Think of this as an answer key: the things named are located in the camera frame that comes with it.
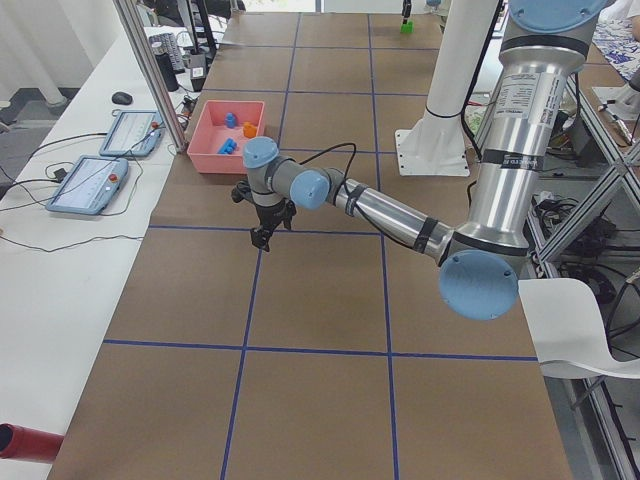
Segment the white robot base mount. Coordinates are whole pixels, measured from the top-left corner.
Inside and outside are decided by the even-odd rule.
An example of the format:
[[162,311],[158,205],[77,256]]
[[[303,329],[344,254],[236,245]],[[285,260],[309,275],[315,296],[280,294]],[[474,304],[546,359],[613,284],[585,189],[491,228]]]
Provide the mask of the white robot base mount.
[[462,120],[500,8],[499,1],[450,4],[424,114],[411,129],[395,132],[402,176],[470,174]]

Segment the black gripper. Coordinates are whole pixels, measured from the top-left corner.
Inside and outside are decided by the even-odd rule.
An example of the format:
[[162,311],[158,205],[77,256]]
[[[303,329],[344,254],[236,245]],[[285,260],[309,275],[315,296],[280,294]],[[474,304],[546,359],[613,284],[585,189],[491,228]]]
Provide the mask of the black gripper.
[[273,232],[281,225],[290,230],[295,216],[295,204],[286,198],[270,206],[255,205],[259,227],[250,230],[251,243],[265,252],[270,251]]
[[412,1],[411,0],[403,0],[402,3],[402,17],[409,18],[411,16],[412,11]]

